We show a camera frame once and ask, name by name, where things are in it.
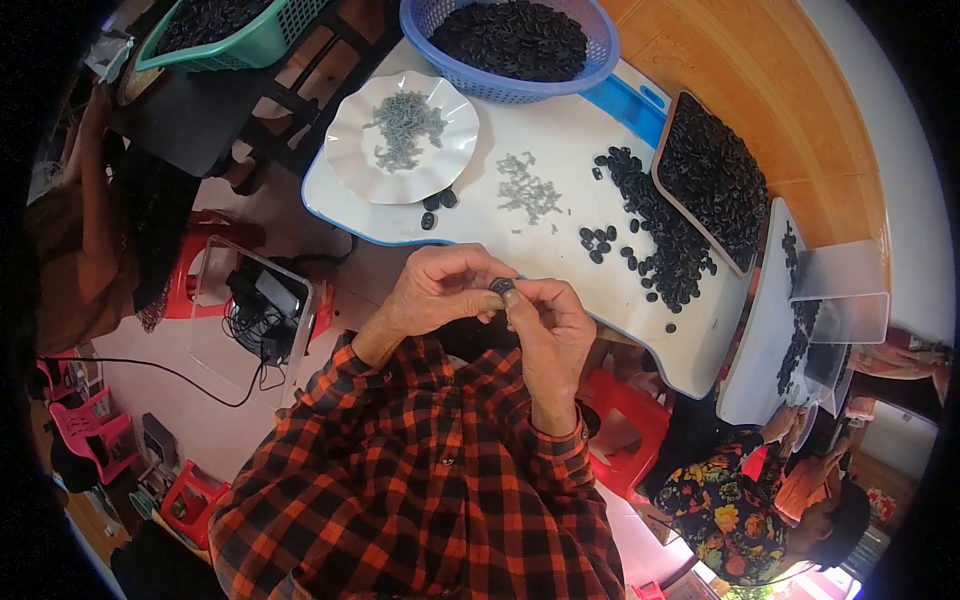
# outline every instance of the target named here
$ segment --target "blue plastic basket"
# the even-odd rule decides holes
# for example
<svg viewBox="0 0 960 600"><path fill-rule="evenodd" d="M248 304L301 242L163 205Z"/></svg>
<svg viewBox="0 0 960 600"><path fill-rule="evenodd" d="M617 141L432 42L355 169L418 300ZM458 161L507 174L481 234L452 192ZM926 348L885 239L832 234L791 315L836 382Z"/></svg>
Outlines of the blue plastic basket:
<svg viewBox="0 0 960 600"><path fill-rule="evenodd" d="M500 104L529 104L550 96L578 94L607 79L620 59L620 37L607 13L595 0L531 0L563 11L580 23L587 35L587 63L576 79L558 84L523 82L463 64L429 41L434 30L455 9L474 0L400 0L400 28L410 44L429 60L441 77L457 89L481 100ZM478 0L490 3L493 0Z"/></svg>

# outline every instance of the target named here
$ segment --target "plastic chair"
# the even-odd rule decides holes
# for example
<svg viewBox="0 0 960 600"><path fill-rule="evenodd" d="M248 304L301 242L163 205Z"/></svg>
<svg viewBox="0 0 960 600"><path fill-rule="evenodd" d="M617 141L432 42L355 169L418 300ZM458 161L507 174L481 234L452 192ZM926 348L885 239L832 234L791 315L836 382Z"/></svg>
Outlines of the plastic chair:
<svg viewBox="0 0 960 600"><path fill-rule="evenodd" d="M252 250L267 243L267 233L256 223L240 221L220 210L200 210L190 215L180 262L170 278L170 294L163 312L164 319L189 319L193 313L193 299L197 295L197 276L190 275L190 265L206 249L213 235ZM197 306L198 317L223 317L224 305Z"/></svg>
<svg viewBox="0 0 960 600"><path fill-rule="evenodd" d="M634 488L657 461L660 444L670 425L670 411L649 394L620 383L603 369L595 369L587 383L593 388L593 400L589 406L596 411L601 422L612 410L618 410L641 436L640 448L636 452L630 453L620 448L613 454L606 454L609 465L591 457L593 472L600 483L621 498L628 502L645 503L646 499Z"/></svg>
<svg viewBox="0 0 960 600"><path fill-rule="evenodd" d="M75 349L70 349L61 354L55 354L50 358L76 358L76 356L77 356L77 351ZM47 367L46 361L44 361L43 359L36 360L36 367L41 371L43 371L43 374L47 376L47 382L50 384L50 399L54 402L60 401L65 396L75 391L73 388L66 385L67 365L68 363L66 361L57 362L57 369L59 370L59 373L60 373L60 377L59 377L60 383L58 383L57 385L54 385L54 377L52 374L50 374L50 369Z"/></svg>
<svg viewBox="0 0 960 600"><path fill-rule="evenodd" d="M630 588L636 594L637 600L666 600L666 596L663 594L663 590L660 589L660 584L655 581L650 582L646 586L637 586L633 585Z"/></svg>
<svg viewBox="0 0 960 600"><path fill-rule="evenodd" d="M170 491L163 498L163 504L160 506L160 516L170 527L197 544L198 548L208 550L210 544L206 536L210 524L210 515L213 514L213 506L217 499L227 493L230 484L222 483L219 488L214 490L193 476L191 471L195 466L193 461L190 460L183 465L183 470L174 480L174 485L170 486ZM181 518L176 518L173 513L174 503L178 496L183 498L183 504L186 506L186 512Z"/></svg>
<svg viewBox="0 0 960 600"><path fill-rule="evenodd" d="M120 474L120 471L127 468L140 456L139 452L134 452L122 461L117 461L110 452L121 434L133 427L133 417L130 416L130 413L124 413L116 418L112 418L110 415L98 418L93 414L93 405L109 392L110 388L105 388L80 408L70 409L56 402L50 405L50 417L53 418L60 434L63 436L66 447L77 456L92 460L97 466L97 471L100 473L100 482L103 484L113 481ZM108 462L106 465L100 464L100 460L86 440L94 436L100 436L104 441L104 446L107 447Z"/></svg>

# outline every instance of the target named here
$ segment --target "white plate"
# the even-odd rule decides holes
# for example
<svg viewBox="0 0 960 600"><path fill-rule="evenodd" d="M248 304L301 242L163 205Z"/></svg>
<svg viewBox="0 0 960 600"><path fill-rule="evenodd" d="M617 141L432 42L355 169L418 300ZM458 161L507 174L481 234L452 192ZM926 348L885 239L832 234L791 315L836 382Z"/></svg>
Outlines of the white plate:
<svg viewBox="0 0 960 600"><path fill-rule="evenodd" d="M423 154L413 170L388 173L376 166L375 146L386 146L380 128L364 125L373 120L373 109L399 91L427 95L426 103L440 109L446 127L440 135L442 148L426 136L418 140ZM330 169L348 190L375 204L411 204L446 189L463 173L473 156L480 121L477 112L446 79L403 71L390 77L374 77L347 96L326 130L324 155Z"/></svg>

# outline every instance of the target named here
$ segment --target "basket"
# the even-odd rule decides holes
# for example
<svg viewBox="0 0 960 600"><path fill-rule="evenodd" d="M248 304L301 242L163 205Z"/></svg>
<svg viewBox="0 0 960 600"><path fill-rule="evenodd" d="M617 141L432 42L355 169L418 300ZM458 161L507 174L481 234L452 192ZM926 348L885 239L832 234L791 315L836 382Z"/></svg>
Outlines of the basket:
<svg viewBox="0 0 960 600"><path fill-rule="evenodd" d="M154 57L154 48L182 2L178 0L143 42L143 48L136 57L137 71L165 66L195 73L270 66L283 58L329 0L275 0L256 19L232 36Z"/></svg>
<svg viewBox="0 0 960 600"><path fill-rule="evenodd" d="M550 96L578 94L603 82L620 60L620 38L607 13L595 0L531 0L558 11L580 23L587 35L587 62L577 78L547 84L501 77L468 66L434 46L428 38L454 11L471 0L401 0L400 28L425 59L457 89L481 100L500 104L529 104Z"/></svg>

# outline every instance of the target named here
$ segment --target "fingernail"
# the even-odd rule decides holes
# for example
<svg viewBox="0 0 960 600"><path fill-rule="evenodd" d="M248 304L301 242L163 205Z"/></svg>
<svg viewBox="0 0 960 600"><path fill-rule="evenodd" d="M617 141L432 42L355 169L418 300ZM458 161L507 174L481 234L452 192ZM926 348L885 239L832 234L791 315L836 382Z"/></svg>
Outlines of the fingernail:
<svg viewBox="0 0 960 600"><path fill-rule="evenodd" d="M506 304L507 308L510 308L519 301L520 293L517 290L507 290L503 295L503 303Z"/></svg>
<svg viewBox="0 0 960 600"><path fill-rule="evenodd" d="M483 300L484 310L503 310L503 299L499 296L486 296Z"/></svg>

